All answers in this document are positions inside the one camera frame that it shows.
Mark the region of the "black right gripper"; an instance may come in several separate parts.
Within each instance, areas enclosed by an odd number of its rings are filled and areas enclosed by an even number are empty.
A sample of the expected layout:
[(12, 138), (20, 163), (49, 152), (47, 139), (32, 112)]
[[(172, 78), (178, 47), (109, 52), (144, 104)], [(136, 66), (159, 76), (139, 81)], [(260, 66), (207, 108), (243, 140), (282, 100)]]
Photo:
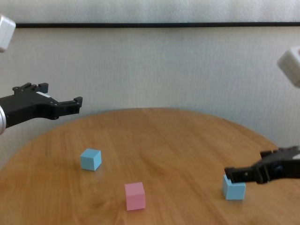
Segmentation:
[(265, 184), (279, 179), (300, 178), (300, 147), (292, 146), (260, 152), (256, 166), (225, 167), (232, 183), (256, 182)]

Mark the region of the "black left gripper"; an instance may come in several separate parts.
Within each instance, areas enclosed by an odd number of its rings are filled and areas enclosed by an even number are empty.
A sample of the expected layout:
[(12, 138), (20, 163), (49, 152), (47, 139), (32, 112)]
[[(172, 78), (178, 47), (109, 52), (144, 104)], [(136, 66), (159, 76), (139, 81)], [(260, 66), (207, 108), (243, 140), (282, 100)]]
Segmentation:
[(5, 114), (6, 128), (35, 118), (56, 120), (60, 116), (78, 114), (83, 98), (57, 102), (47, 95), (49, 84), (30, 82), (12, 88), (14, 94), (0, 99)]

